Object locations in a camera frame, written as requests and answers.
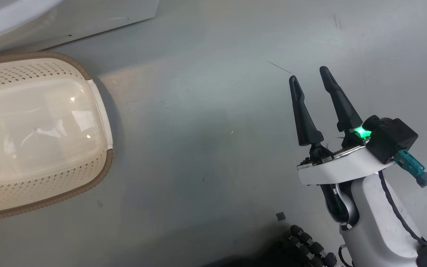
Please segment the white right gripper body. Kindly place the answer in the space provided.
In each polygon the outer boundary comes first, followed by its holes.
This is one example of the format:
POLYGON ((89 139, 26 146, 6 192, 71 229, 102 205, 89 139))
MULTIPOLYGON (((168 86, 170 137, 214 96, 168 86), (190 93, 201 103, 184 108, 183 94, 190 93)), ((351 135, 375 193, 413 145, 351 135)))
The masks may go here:
POLYGON ((367 148, 360 145, 309 159, 297 166, 298 177, 303 185, 340 184, 376 174, 393 165, 383 164, 367 148))

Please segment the cream perforated laundry basket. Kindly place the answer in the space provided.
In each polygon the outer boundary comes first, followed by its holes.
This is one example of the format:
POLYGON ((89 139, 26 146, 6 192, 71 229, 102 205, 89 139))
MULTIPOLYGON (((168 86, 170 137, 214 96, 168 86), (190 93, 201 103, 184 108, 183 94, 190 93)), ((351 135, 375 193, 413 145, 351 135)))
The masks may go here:
POLYGON ((113 137, 88 71, 62 53, 0 55, 0 219, 98 185, 113 137))

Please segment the white washing machine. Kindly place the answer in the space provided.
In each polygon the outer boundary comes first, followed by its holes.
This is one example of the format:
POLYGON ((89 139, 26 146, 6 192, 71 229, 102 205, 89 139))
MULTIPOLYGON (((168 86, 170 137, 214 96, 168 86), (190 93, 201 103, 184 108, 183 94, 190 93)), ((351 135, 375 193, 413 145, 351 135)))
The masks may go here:
POLYGON ((155 16, 159 0, 0 0, 0 53, 40 51, 155 16))

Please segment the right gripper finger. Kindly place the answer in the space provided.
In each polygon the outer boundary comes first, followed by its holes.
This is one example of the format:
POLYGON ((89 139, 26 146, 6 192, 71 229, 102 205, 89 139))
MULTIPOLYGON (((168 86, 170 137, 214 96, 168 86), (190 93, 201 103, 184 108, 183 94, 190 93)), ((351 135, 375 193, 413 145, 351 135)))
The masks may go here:
POLYGON ((303 90, 295 75, 289 78, 289 86, 299 146, 320 144, 324 137, 322 132, 317 130, 310 117, 305 105, 303 90))
POLYGON ((356 112, 354 106, 349 101, 342 88, 334 79, 329 68, 321 66, 319 73, 322 78, 325 90, 330 94, 334 110, 337 115, 337 128, 339 132, 344 132, 349 129, 356 129, 363 123, 361 117, 356 112))

